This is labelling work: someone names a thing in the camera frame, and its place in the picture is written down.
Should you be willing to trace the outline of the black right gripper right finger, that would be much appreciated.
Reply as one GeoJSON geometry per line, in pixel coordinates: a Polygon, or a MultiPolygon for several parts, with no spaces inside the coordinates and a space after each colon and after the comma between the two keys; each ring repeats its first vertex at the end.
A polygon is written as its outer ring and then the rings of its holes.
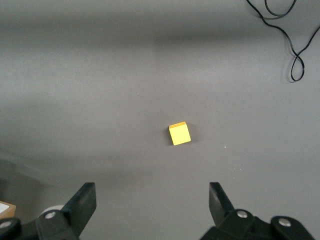
{"type": "Polygon", "coordinates": [[[236,209],[221,184],[209,184],[209,210],[214,222],[199,240],[316,240],[298,220],[274,216],[264,222],[244,209],[236,209]]]}

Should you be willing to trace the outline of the wooden drawer cabinet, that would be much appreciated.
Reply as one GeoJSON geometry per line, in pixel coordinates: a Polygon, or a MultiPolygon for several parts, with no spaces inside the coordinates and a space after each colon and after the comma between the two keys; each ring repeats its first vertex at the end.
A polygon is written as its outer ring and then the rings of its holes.
{"type": "Polygon", "coordinates": [[[10,208],[8,210],[6,210],[5,212],[3,212],[2,214],[0,214],[0,220],[1,219],[5,219],[5,218],[13,218],[15,216],[16,213],[16,206],[10,203],[7,203],[8,205],[10,205],[10,208]]]}

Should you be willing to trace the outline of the yellow wooden cube block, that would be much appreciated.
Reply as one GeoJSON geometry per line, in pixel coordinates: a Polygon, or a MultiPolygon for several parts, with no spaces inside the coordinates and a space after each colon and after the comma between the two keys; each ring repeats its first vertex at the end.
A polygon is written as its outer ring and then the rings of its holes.
{"type": "Polygon", "coordinates": [[[170,125],[168,130],[174,146],[191,141],[191,135],[185,121],[170,125]]]}

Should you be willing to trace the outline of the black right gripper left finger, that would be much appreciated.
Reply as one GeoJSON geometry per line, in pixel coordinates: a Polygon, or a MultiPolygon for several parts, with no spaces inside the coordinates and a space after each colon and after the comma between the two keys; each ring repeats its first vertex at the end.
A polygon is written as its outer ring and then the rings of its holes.
{"type": "Polygon", "coordinates": [[[27,224],[0,220],[0,240],[80,240],[97,207],[96,185],[86,182],[61,209],[50,209],[27,224]]]}

